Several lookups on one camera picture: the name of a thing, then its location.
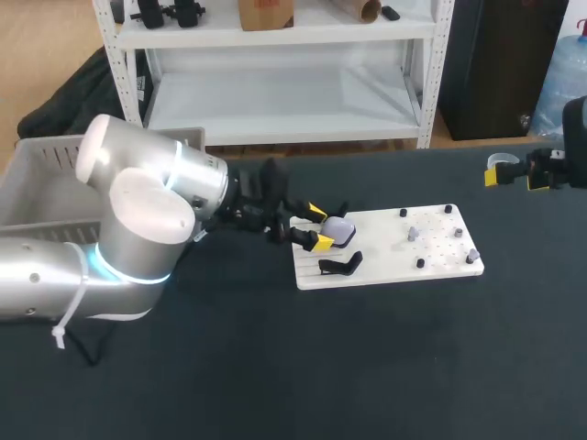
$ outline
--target wall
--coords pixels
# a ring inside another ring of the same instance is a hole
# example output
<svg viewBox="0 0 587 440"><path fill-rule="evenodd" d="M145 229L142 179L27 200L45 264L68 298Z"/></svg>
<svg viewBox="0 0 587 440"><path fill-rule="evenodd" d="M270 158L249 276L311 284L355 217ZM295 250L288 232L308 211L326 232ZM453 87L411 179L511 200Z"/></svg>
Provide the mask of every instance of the wall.
<svg viewBox="0 0 587 440"><path fill-rule="evenodd" d="M565 21L560 29L559 39L580 34L581 32L577 29L577 22L583 18L587 18L587 0L570 0Z"/></svg>

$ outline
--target plastic bin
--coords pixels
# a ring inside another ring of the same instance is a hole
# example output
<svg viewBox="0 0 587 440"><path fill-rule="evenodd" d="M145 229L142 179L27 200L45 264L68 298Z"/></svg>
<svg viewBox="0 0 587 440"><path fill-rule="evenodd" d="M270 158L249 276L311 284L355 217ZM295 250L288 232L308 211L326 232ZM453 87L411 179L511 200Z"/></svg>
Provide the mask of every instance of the plastic bin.
<svg viewBox="0 0 587 440"><path fill-rule="evenodd" d="M204 150L204 130L161 134ZM97 241L102 213L98 193L75 178L83 136L17 142L0 180L0 237L29 237L85 244Z"/></svg>

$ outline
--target shelf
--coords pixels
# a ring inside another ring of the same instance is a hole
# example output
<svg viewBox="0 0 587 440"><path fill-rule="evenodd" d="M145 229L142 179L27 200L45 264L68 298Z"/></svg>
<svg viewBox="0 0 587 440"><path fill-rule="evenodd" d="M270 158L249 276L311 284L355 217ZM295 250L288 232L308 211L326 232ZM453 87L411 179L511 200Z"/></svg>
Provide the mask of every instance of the shelf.
<svg viewBox="0 0 587 440"><path fill-rule="evenodd" d="M205 129L206 145L417 138L404 77L364 67L166 73L149 128Z"/></svg>
<svg viewBox="0 0 587 440"><path fill-rule="evenodd" d="M294 27L245 32L240 27L236 0L207 1L203 5L208 12L200 26L182 29L177 21L165 17L164 27L148 30L141 22L131 20L122 27L118 46L121 49L213 48L428 39L432 38L435 27L430 2L394 2L395 10L402 17L400 20L391 22L380 16L367 25L359 23L328 0L297 0Z"/></svg>

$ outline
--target table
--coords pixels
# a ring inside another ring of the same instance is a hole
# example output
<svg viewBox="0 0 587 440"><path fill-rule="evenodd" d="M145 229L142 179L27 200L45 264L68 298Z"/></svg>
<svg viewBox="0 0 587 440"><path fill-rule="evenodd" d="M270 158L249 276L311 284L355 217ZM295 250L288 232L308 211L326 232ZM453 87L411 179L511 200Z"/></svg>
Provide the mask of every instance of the table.
<svg viewBox="0 0 587 440"><path fill-rule="evenodd" d="M485 189L498 150L287 160L326 208L458 205L481 277L298 291L288 247L209 236L98 368L0 327L3 438L584 439L587 192Z"/></svg>

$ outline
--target cardboard box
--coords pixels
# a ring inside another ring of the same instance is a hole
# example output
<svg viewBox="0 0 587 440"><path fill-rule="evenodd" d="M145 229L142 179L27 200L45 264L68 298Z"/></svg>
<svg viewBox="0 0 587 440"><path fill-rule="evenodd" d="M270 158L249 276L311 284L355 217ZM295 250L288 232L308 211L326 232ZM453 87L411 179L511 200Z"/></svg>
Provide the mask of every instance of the cardboard box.
<svg viewBox="0 0 587 440"><path fill-rule="evenodd" d="M294 25L294 0L238 0L243 30L272 30Z"/></svg>

